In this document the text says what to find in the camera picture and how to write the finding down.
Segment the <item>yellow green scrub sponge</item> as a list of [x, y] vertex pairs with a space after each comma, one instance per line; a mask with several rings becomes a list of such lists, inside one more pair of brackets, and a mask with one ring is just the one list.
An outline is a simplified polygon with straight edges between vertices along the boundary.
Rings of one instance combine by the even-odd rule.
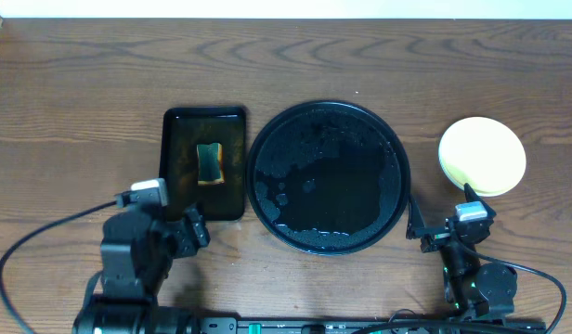
[[198, 144], [198, 185], [212, 186], [225, 182], [223, 149], [220, 143]]

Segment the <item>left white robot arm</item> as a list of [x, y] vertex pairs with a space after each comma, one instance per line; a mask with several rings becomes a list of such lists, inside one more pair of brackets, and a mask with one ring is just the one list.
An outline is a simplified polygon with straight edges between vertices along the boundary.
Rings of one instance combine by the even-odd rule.
[[198, 333], [200, 321], [178, 307], [160, 306], [158, 293], [173, 260], [209, 245], [202, 210], [188, 206], [178, 221], [158, 205], [132, 205], [107, 220], [100, 245], [103, 269], [86, 288], [73, 334]]

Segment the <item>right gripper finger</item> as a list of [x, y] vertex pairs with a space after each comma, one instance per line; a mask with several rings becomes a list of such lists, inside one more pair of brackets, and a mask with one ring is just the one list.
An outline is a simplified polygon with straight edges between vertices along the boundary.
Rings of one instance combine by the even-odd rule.
[[425, 235], [425, 228], [426, 226], [418, 202], [410, 195], [406, 239], [422, 238]]
[[469, 183], [464, 184], [463, 191], [467, 202], [479, 202], [487, 213], [493, 213], [493, 209], [475, 192]]

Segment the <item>pale yellow plate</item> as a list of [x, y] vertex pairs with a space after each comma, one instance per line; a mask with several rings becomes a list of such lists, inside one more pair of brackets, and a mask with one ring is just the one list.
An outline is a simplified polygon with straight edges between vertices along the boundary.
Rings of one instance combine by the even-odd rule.
[[469, 185], [477, 195], [496, 197], [515, 188], [527, 169], [519, 137], [505, 124], [487, 117], [453, 123], [440, 138], [438, 159], [448, 180]]

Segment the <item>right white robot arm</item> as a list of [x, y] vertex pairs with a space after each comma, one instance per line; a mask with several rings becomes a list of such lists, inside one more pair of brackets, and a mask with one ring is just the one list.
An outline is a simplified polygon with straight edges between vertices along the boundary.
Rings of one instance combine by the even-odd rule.
[[421, 251], [437, 252], [443, 262], [444, 294], [462, 321], [501, 322], [514, 311], [517, 273], [505, 264], [481, 263], [475, 245], [490, 235], [496, 212], [470, 187], [466, 201], [441, 226], [426, 225], [415, 198], [409, 199], [407, 239], [419, 239]]

